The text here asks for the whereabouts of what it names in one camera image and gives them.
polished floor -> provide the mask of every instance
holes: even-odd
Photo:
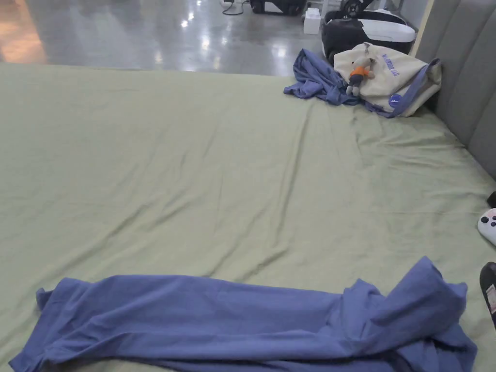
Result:
[[[300,17],[244,10],[223,15],[218,0],[0,0],[0,59],[292,75],[301,48],[320,53]]]

stuffed toy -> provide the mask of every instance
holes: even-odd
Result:
[[[350,83],[346,88],[346,94],[353,93],[355,97],[360,94],[360,84],[364,80],[364,76],[373,79],[374,73],[371,71],[371,65],[374,59],[367,57],[359,57],[356,61],[351,62],[355,67],[350,73]]]

game controller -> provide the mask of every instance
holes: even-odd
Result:
[[[477,222],[477,230],[496,246],[496,208],[488,210]]]

bag strap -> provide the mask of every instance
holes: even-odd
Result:
[[[401,97],[400,102],[398,105],[394,108],[392,113],[388,113],[382,108],[380,110],[377,110],[379,107],[377,105],[366,105],[367,108],[372,108],[372,111],[375,111],[377,114],[384,116],[385,118],[395,118],[396,116],[400,116],[402,113],[405,112],[407,108],[410,107],[410,105],[415,101],[417,98],[420,90],[422,89],[424,85],[424,78],[429,72],[429,69],[439,63],[439,58],[436,58],[431,61],[431,63],[425,65],[424,67],[421,68],[421,70],[417,73],[417,76],[415,76],[415,79],[413,79],[412,84],[410,84],[410,87],[408,90],[405,92],[403,97]]]

blue cloth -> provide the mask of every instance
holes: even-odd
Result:
[[[346,81],[332,66],[314,53],[302,49],[293,64],[293,72],[298,81],[284,88],[284,94],[298,98],[318,97],[333,105],[356,105],[359,97],[346,94]]]
[[[458,324],[466,291],[427,257],[387,297],[362,280],[330,294],[176,275],[66,278],[37,292],[40,319],[10,365],[119,358],[186,372],[468,372],[477,348]]]

